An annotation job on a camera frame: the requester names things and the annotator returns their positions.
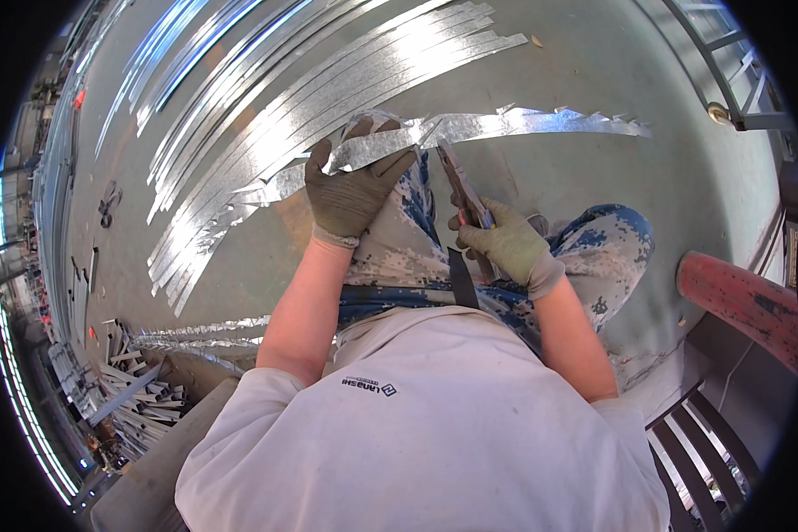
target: gloved hand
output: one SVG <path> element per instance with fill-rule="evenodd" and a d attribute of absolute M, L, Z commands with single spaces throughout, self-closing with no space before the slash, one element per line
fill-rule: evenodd
<path fill-rule="evenodd" d="M 564 263 L 553 258 L 550 244 L 516 210 L 489 197 L 479 199 L 493 213 L 497 227 L 462 226 L 454 216 L 447 225 L 458 231 L 455 244 L 462 250 L 470 247 L 484 253 L 528 289 L 529 299 L 548 294 L 564 275 Z"/>
<path fill-rule="evenodd" d="M 371 129 L 372 118 L 364 117 L 345 139 L 366 136 Z M 378 132 L 392 129 L 399 129 L 399 122 L 388 120 Z M 414 147 L 409 146 L 354 172 L 326 176 L 321 169 L 329 161 L 330 154 L 331 141 L 322 139 L 305 164 L 305 188 L 315 221 L 313 236 L 353 249 L 396 182 L 417 160 L 417 154 Z"/>

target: concrete floor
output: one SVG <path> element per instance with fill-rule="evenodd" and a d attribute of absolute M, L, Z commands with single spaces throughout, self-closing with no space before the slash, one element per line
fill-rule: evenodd
<path fill-rule="evenodd" d="M 574 218 L 593 204 L 623 203 L 653 224 L 656 251 L 648 271 L 601 334 L 616 367 L 618 385 L 625 390 L 635 387 L 673 353 L 703 315 L 677 293 L 674 274 L 682 254 L 698 250 L 748 267 L 778 206 L 775 160 L 767 134 L 738 133 L 709 119 L 692 79 L 704 94 L 714 93 L 715 88 L 705 66 L 692 60 L 696 52 L 691 42 L 660 0 L 639 2 L 643 9 L 634 0 L 489 0 L 496 9 L 491 29 L 500 35 L 537 36 L 544 47 L 529 43 L 480 59 L 383 105 L 405 117 L 422 117 L 441 112 L 490 113 L 516 102 L 547 111 L 570 106 L 586 114 L 628 112 L 651 123 L 652 139 L 550 133 L 455 146 L 479 194 L 511 203 L 522 212 L 540 211 L 555 220 Z M 93 243 L 100 248 L 98 286 L 106 289 L 106 297 L 98 288 L 90 298 L 88 325 L 111 317 L 145 328 L 255 317 L 270 314 L 287 287 L 309 238 L 312 218 L 303 191 L 260 209 L 230 231 L 180 318 L 174 317 L 163 291 L 151 297 L 145 262 L 173 213 L 158 214 L 149 227 L 145 224 L 153 203 L 153 190 L 145 179 L 159 141 L 223 51 L 278 3 L 266 0 L 229 31 L 192 70 L 164 111 L 150 120 L 140 138 L 135 134 L 135 117 L 122 106 L 96 161 L 94 147 L 121 84 L 121 70 L 168 3 L 140 0 L 121 16 L 101 45 L 87 77 L 66 250 L 78 265 L 85 265 Z M 421 3 L 392 0 L 362 16 L 301 58 L 253 108 L 262 109 L 292 81 L 362 32 Z M 203 13 L 208 15 L 221 4 L 221 0 L 211 0 Z M 658 20 L 662 33 L 645 13 Z M 181 42 L 203 19 L 193 21 Z M 690 79 L 678 57 L 690 67 L 689 74 L 698 68 L 702 72 L 695 71 Z M 247 124 L 247 120 L 240 122 L 241 127 Z M 231 130 L 223 136 L 199 174 L 235 133 Z M 437 230 L 442 240 L 451 241 L 453 234 L 446 227 L 451 207 L 448 186 L 436 166 L 432 166 L 432 181 L 441 208 Z M 123 199 L 112 227 L 105 230 L 98 224 L 96 209 L 108 180 L 117 180 Z M 679 325 L 681 318 L 684 325 Z M 102 356 L 103 349 L 93 340 L 86 348 L 80 358 Z M 664 377 L 670 384 L 661 386 L 679 388 L 680 378 Z M 645 381 L 644 386 L 659 385 Z M 647 398 L 646 412 L 659 401 L 656 394 L 642 392 L 640 397 Z"/>

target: metal rack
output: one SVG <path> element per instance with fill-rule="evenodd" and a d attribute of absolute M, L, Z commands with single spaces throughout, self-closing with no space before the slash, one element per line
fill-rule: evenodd
<path fill-rule="evenodd" d="M 706 105 L 706 112 L 718 123 L 732 125 L 738 131 L 748 131 L 752 129 L 780 129 L 794 130 L 795 126 L 788 112 L 751 112 L 755 102 L 760 101 L 763 91 L 773 97 L 776 96 L 774 85 L 768 79 L 768 73 L 762 62 L 757 58 L 755 48 L 752 44 L 747 45 L 747 51 L 741 60 L 741 65 L 730 77 L 726 77 L 722 68 L 718 65 L 713 53 L 716 50 L 725 48 L 736 43 L 742 43 L 748 38 L 744 30 L 733 19 L 723 4 L 678 4 L 675 0 L 662 0 L 674 15 L 688 36 L 692 39 L 695 48 L 698 49 L 710 73 L 718 84 L 718 89 L 724 98 L 725 105 L 712 101 Z M 726 33 L 723 37 L 706 42 L 700 31 L 692 23 L 691 13 L 699 11 L 711 11 L 716 20 L 722 22 Z M 745 76 L 748 71 L 753 72 L 756 84 L 748 93 L 745 102 L 739 106 L 736 95 L 733 91 L 734 84 Z"/>

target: metal frame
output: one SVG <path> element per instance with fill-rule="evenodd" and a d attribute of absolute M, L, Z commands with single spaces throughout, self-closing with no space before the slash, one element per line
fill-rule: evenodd
<path fill-rule="evenodd" d="M 674 462 L 674 467 L 680 473 L 683 484 L 686 484 L 688 493 L 692 496 L 694 505 L 698 508 L 704 528 L 707 532 L 724 530 L 724 521 L 722 521 L 721 513 L 712 500 L 712 494 L 701 478 L 697 466 L 682 447 L 680 440 L 677 439 L 677 436 L 670 430 L 664 420 L 656 424 L 653 428 L 653 433 L 656 434 L 656 437 L 662 443 L 662 447 L 665 448 L 670 460 Z"/>
<path fill-rule="evenodd" d="M 738 515 L 742 510 L 745 505 L 745 495 L 724 462 L 724 458 L 718 453 L 710 439 L 707 438 L 706 432 L 701 424 L 694 419 L 693 415 L 697 415 L 702 425 L 707 430 L 712 430 L 718 439 L 721 440 L 724 448 L 739 466 L 739 470 L 752 487 L 759 481 L 760 471 L 751 457 L 751 453 L 745 448 L 745 444 L 739 439 L 721 414 L 700 393 L 699 388 L 702 385 L 703 381 L 701 380 L 688 390 L 680 400 L 674 403 L 670 409 L 648 424 L 645 430 L 653 430 L 653 434 L 657 437 L 668 458 L 677 469 L 682 483 L 688 489 L 692 502 L 697 507 L 704 529 L 707 532 L 715 532 L 725 528 L 721 513 L 713 502 L 712 494 L 701 477 L 692 457 L 689 456 L 680 438 L 671 430 L 665 418 L 670 416 L 676 421 L 682 433 L 692 444 L 694 452 L 704 461 L 706 468 L 712 474 L 712 478 L 721 490 L 731 514 Z M 684 407 L 686 402 L 688 402 L 688 410 Z M 660 480 L 665 485 L 665 490 L 668 493 L 671 512 L 670 521 L 673 529 L 694 530 L 689 513 L 685 505 L 682 505 L 677 494 L 677 488 L 671 481 L 670 475 L 665 470 L 665 466 L 660 461 L 659 455 L 653 446 L 651 446 L 651 452 L 653 453 L 653 460 L 656 463 Z"/>
<path fill-rule="evenodd" d="M 724 12 L 722 16 L 727 17 L 729 13 L 725 6 L 722 4 L 677 4 L 674 0 L 662 0 L 662 2 L 665 3 L 671 14 L 677 19 L 677 22 L 680 23 L 680 26 L 686 31 L 689 38 L 692 39 L 694 47 L 698 48 L 701 57 L 703 57 L 706 65 L 710 69 L 710 73 L 718 84 L 718 89 L 721 91 L 724 101 L 727 103 L 726 108 L 717 102 L 712 102 L 707 106 L 707 112 L 710 113 L 713 120 L 719 123 L 732 124 L 737 131 L 748 131 L 752 129 L 795 129 L 789 113 L 749 112 L 753 103 L 758 101 L 760 95 L 763 93 L 763 87 L 767 79 L 766 69 L 763 67 L 760 67 L 760 71 L 757 74 L 759 83 L 757 83 L 755 88 L 749 93 L 745 100 L 745 104 L 739 107 L 739 102 L 736 101 L 736 96 L 733 92 L 733 84 L 751 68 L 751 65 L 753 65 L 756 58 L 756 51 L 753 46 L 742 59 L 742 65 L 734 72 L 729 80 L 724 76 L 721 67 L 716 63 L 716 59 L 712 55 L 712 52 L 748 38 L 747 34 L 744 31 L 733 30 L 723 37 L 706 43 L 700 36 L 697 28 L 694 27 L 691 20 L 686 16 L 688 11 L 721 9 Z"/>

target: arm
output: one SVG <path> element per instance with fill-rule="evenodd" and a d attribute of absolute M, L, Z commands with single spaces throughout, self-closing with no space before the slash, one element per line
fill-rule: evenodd
<path fill-rule="evenodd" d="M 606 350 L 567 277 L 562 275 L 548 294 L 532 303 L 544 339 L 541 352 L 547 367 L 589 403 L 617 398 L 618 386 Z"/>
<path fill-rule="evenodd" d="M 486 254 L 516 282 L 527 287 L 541 329 L 544 363 L 567 381 L 585 401 L 617 398 L 612 365 L 600 339 L 585 316 L 564 264 L 550 254 L 550 246 L 517 211 L 482 197 L 496 219 L 496 229 L 460 226 L 458 247 Z"/>
<path fill-rule="evenodd" d="M 369 134 L 371 129 L 372 118 L 363 118 L 346 139 Z M 379 131 L 388 129 L 399 129 L 399 123 L 388 121 Z M 313 236 L 272 313 L 256 364 L 286 371 L 306 387 L 317 382 L 325 369 L 337 331 L 343 279 L 359 238 L 417 158 L 408 147 L 354 172 L 326 176 L 321 169 L 330 153 L 331 142 L 323 139 L 305 164 Z"/>
<path fill-rule="evenodd" d="M 258 368 L 277 368 L 306 387 L 322 377 L 354 250 L 310 239 L 293 281 L 275 306 L 260 344 Z"/>

